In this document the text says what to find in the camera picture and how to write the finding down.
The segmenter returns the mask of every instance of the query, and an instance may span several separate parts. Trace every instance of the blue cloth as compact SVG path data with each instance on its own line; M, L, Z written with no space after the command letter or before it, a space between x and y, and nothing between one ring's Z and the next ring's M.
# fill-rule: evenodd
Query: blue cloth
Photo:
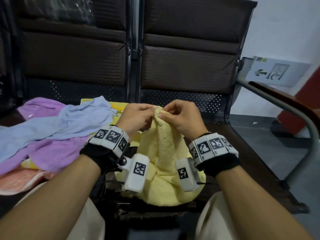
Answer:
M52 139L62 141L85 137L112 122L117 110L103 96L81 105L67 105L59 116L33 118L0 129L0 163L15 155L30 142Z

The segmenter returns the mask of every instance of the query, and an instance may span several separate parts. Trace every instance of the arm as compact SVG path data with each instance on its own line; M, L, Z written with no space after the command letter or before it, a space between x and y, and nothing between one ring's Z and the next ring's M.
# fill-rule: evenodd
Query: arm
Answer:
M132 138L153 116L152 107L127 105L117 126ZM100 167L92 159L80 155L0 220L0 239L66 239L100 173Z
M208 132L194 103L175 100L163 110L168 113L160 117L191 140ZM241 239L313 239L242 167L222 171L216 180Z

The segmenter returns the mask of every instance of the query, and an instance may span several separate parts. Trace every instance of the floor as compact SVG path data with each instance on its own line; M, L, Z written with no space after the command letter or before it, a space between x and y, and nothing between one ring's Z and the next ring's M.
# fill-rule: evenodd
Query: floor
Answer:
M257 152L269 168L283 179L307 153L307 139L276 137L270 129L259 126L234 126L242 138ZM295 215L295 218L318 240L320 240L320 158L314 161L299 177L291 193L298 201L307 204L310 214ZM181 233L194 234L199 214L185 214L174 220L174 226L158 230L130 229L127 239L179 239Z

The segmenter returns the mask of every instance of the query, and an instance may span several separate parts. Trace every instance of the clear plastic wrap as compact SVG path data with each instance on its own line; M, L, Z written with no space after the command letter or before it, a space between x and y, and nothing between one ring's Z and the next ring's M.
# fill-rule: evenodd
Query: clear plastic wrap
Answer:
M92 0L23 0L28 14L53 21L94 25Z

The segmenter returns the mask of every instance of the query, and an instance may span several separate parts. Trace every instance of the purple cloth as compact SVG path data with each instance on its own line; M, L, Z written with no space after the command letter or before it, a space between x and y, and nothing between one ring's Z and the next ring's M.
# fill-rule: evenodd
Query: purple cloth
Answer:
M58 116L64 107L66 105L58 101L36 97L19 107L18 111L25 120L30 120L32 118Z
M58 101L37 97L27 101L18 108L18 111L26 120L29 120L37 117L58 116L65 106ZM0 175L17 168L22 161L29 157L40 169L58 173L79 156L79 152L88 138L89 136L62 141L44 139L31 142L13 157L0 163Z

